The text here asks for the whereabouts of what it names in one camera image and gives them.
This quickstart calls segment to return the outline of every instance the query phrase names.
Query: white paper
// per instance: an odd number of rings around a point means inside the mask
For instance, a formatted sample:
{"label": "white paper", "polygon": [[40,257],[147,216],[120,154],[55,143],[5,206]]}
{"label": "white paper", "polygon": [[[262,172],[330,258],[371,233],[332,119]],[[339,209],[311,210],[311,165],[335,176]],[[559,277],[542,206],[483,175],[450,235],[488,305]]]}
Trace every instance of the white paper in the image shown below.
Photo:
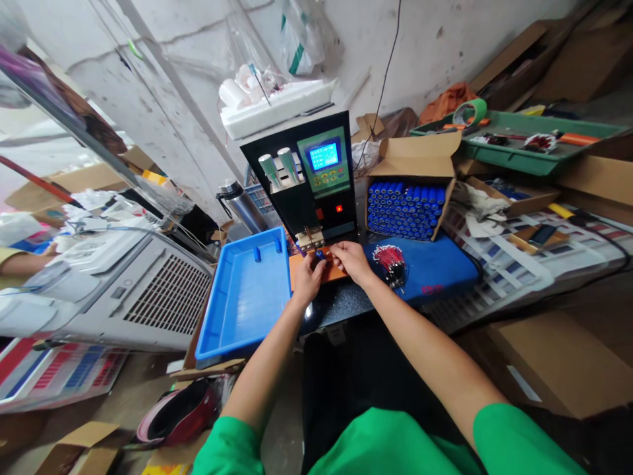
{"label": "white paper", "polygon": [[521,386],[521,389],[523,389],[523,392],[526,394],[528,399],[535,402],[543,402],[543,400],[539,398],[539,395],[532,389],[532,387],[523,378],[523,376],[521,376],[521,373],[519,373],[514,366],[506,365],[506,367],[510,371],[510,374],[515,379],[515,381],[519,384],[519,386]]}

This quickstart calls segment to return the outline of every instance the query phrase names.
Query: orange tool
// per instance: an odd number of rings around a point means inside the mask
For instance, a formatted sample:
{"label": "orange tool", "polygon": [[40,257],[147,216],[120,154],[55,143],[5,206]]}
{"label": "orange tool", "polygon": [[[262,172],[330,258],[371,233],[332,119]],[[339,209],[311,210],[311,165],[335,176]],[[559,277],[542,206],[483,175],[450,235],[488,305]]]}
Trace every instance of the orange tool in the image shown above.
{"label": "orange tool", "polygon": [[[469,117],[466,119],[466,122],[469,124],[473,122],[473,117]],[[485,127],[490,123],[490,119],[488,117],[484,117],[477,125],[481,127]],[[464,130],[467,127],[467,124],[445,124],[442,127],[442,130],[452,129],[455,127],[457,130]]]}
{"label": "orange tool", "polygon": [[558,139],[559,142],[568,143],[571,145],[578,146],[587,146],[595,144],[599,142],[600,139],[596,139],[595,137],[589,137],[588,135],[579,135],[579,134],[563,134],[561,138]]}

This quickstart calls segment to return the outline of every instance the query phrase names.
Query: green control panel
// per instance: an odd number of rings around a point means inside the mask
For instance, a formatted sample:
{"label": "green control panel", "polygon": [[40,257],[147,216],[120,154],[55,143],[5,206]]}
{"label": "green control panel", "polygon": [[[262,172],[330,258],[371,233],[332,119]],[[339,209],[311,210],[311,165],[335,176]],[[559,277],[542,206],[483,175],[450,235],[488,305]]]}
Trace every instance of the green control panel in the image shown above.
{"label": "green control panel", "polygon": [[347,144],[343,127],[297,142],[301,167],[315,198],[349,189]]}

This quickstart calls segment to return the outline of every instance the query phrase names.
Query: black pants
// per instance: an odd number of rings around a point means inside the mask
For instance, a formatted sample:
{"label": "black pants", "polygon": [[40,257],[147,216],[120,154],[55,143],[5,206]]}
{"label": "black pants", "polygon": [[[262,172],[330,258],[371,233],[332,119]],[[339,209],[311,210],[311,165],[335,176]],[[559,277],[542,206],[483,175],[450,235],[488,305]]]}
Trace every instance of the black pants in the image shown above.
{"label": "black pants", "polygon": [[427,433],[467,445],[377,314],[349,321],[346,337],[339,347],[321,334],[305,342],[303,475],[332,448],[349,423],[371,407],[407,412]]}

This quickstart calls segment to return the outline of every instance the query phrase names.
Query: person's arm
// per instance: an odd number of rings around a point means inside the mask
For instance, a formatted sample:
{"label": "person's arm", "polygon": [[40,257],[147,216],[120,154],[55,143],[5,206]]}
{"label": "person's arm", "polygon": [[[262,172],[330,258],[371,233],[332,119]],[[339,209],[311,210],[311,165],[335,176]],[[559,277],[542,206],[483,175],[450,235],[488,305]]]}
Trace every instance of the person's arm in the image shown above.
{"label": "person's arm", "polygon": [[13,249],[0,249],[0,276],[31,277],[40,272],[55,256],[27,254]]}
{"label": "person's arm", "polygon": [[361,245],[343,241],[330,250],[334,264],[367,293],[404,356],[476,450],[473,438],[476,415],[490,404],[509,404],[506,398],[453,340],[374,274]]}
{"label": "person's arm", "polygon": [[274,400],[275,389],[292,352],[307,306],[317,296],[326,261],[312,271],[308,254],[295,275],[295,292],[262,344],[239,376],[220,417],[248,424],[261,438]]}

